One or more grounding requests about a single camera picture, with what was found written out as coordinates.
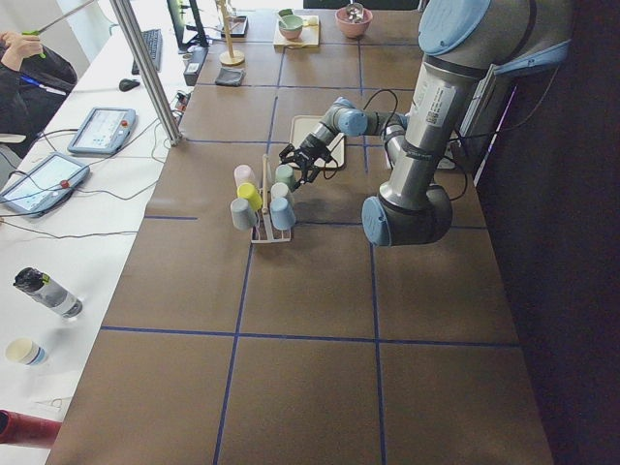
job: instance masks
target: cup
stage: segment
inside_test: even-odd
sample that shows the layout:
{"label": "cup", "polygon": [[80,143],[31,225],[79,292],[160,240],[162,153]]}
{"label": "cup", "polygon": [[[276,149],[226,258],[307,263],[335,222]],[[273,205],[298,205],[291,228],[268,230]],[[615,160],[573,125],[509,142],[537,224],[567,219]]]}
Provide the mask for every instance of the cup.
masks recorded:
{"label": "cup", "polygon": [[238,188],[244,182],[249,182],[256,186],[256,175],[248,165],[239,165],[234,169],[234,184]]}
{"label": "cup", "polygon": [[261,194],[254,184],[249,182],[242,183],[236,188],[236,196],[241,199],[246,199],[254,211],[258,211],[263,206],[263,199]]}
{"label": "cup", "polygon": [[184,53],[183,55],[181,55],[181,59],[183,60],[183,66],[187,69],[187,65],[189,65],[192,61],[192,54]]}
{"label": "cup", "polygon": [[247,199],[234,199],[231,202],[232,224],[240,231],[247,231],[258,223],[256,212]]}
{"label": "cup", "polygon": [[271,201],[269,211],[271,211],[271,223],[278,231],[289,230],[297,221],[291,204],[284,197]]}
{"label": "cup", "polygon": [[279,165],[275,169],[275,182],[284,182],[291,192],[295,187],[295,173],[291,165]]}
{"label": "cup", "polygon": [[303,18],[297,15],[280,16],[278,28],[285,39],[293,41],[303,31]]}
{"label": "cup", "polygon": [[20,337],[7,346],[5,356],[15,363],[38,365],[47,358],[47,353],[32,339]]}
{"label": "cup", "polygon": [[271,201],[273,202],[275,199],[280,197],[284,197],[291,206],[295,205],[295,200],[293,199],[293,194],[291,194],[291,189],[284,182],[276,182],[271,186]]}

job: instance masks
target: spoon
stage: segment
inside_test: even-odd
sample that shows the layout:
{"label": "spoon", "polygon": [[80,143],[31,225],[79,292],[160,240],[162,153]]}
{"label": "spoon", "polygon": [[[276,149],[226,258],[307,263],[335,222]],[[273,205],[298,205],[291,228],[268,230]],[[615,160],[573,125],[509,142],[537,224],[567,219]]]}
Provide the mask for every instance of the spoon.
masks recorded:
{"label": "spoon", "polygon": [[364,19],[364,7],[351,0],[351,3],[346,6],[345,12],[347,13],[347,19],[350,22],[362,22]]}
{"label": "spoon", "polygon": [[286,29],[287,28],[287,23],[282,20],[282,17],[280,15],[278,15],[277,12],[275,13],[275,17],[278,18],[278,26]]}

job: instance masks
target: white desk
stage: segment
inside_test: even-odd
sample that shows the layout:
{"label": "white desk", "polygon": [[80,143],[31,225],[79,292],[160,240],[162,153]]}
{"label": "white desk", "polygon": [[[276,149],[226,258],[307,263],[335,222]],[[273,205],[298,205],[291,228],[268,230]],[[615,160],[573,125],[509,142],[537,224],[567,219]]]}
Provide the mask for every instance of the white desk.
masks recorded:
{"label": "white desk", "polygon": [[[159,14],[143,15],[139,19],[142,29],[162,29],[165,42],[159,76],[169,100],[172,100],[177,90],[191,89],[185,86],[182,60],[176,52],[171,29],[157,25],[164,23],[163,17],[168,18]],[[120,29],[114,28],[112,32],[108,43],[49,123],[46,132],[79,127],[93,107],[135,109],[138,122],[131,139],[137,139],[114,157],[93,165],[89,178],[80,186],[86,191],[108,190],[121,197],[131,197],[157,181],[168,154],[168,145],[164,130],[157,127],[158,122],[152,124],[156,113],[146,88],[141,85],[129,92],[118,90],[122,78],[140,77],[131,75],[133,57]],[[66,148],[73,134],[53,135],[49,139],[58,151],[68,153]],[[19,168],[30,170],[49,151],[49,144],[40,140]],[[92,163],[100,159],[82,160]],[[7,221],[56,235],[135,232],[140,227],[151,193],[152,187],[123,201],[104,193],[76,192],[67,203],[40,219],[8,217]],[[12,213],[0,205],[0,214]],[[4,352],[12,340],[26,336],[49,352],[44,364],[32,367],[8,362],[4,355],[0,357],[0,409],[63,419],[134,238],[134,234],[117,234],[54,239],[7,225],[0,226],[0,349]],[[48,273],[79,296],[84,304],[82,312],[73,321],[65,321],[14,289],[16,274],[26,266]],[[47,456],[46,449],[0,445],[0,465],[43,464]]]}

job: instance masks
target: person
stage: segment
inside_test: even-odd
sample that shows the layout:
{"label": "person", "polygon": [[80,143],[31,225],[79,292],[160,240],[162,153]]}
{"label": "person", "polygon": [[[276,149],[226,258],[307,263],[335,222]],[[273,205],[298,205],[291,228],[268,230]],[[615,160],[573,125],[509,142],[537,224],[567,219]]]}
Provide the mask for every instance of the person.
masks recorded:
{"label": "person", "polygon": [[0,32],[0,133],[26,136],[23,142],[8,144],[19,158],[77,82],[73,66],[38,36]]}

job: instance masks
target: bottle cap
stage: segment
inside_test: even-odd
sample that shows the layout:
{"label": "bottle cap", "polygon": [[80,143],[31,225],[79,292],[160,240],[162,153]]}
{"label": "bottle cap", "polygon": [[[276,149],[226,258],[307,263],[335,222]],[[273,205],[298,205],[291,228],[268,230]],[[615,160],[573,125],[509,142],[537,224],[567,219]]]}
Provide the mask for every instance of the bottle cap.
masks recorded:
{"label": "bottle cap", "polygon": [[38,269],[27,267],[15,277],[13,285],[25,293],[34,293],[43,287],[44,274]]}

